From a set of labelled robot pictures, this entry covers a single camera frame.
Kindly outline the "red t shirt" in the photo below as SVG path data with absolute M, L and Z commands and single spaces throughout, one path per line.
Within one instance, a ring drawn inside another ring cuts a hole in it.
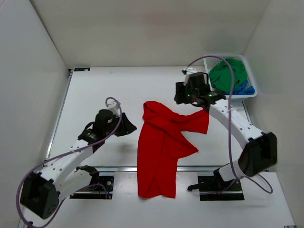
M 178 160 L 198 152 L 182 133 L 206 134 L 209 114 L 200 110 L 181 115 L 162 103 L 147 101 L 142 117 L 137 147 L 138 196 L 175 198 Z

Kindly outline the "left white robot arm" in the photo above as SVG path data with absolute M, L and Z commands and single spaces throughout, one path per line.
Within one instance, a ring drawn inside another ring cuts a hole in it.
M 71 146 L 67 155 L 50 159 L 50 164 L 39 171 L 31 171 L 23 181 L 20 203 L 47 219 L 69 195 L 82 189 L 94 189 L 99 185 L 97 169 L 82 165 L 112 135 L 125 136 L 136 131 L 125 113 L 116 108 L 101 109 L 95 120 L 88 123 Z

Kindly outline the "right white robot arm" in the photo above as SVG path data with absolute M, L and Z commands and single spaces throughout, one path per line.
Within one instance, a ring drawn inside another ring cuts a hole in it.
M 201 107 L 217 119 L 234 137 L 243 150 L 238 160 L 215 171 L 213 186 L 224 190 L 236 178 L 253 177 L 277 163 L 277 137 L 264 133 L 243 118 L 231 102 L 217 90 L 211 90 L 205 81 L 204 72 L 194 68 L 183 70 L 185 80 L 176 83 L 176 104 L 192 104 Z

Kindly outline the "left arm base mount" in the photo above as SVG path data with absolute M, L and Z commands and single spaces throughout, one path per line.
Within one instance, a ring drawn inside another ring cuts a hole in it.
M 70 195 L 70 199 L 111 200 L 114 189 L 114 175 L 103 176 L 92 166 L 78 166 L 76 171 L 85 171 L 91 177 L 89 184 Z

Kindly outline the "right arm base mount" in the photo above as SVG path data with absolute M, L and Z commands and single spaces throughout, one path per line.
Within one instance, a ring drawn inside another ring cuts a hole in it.
M 199 191 L 200 201 L 245 200 L 240 180 L 223 181 L 218 174 L 198 175 L 198 183 L 189 185 L 187 191 Z

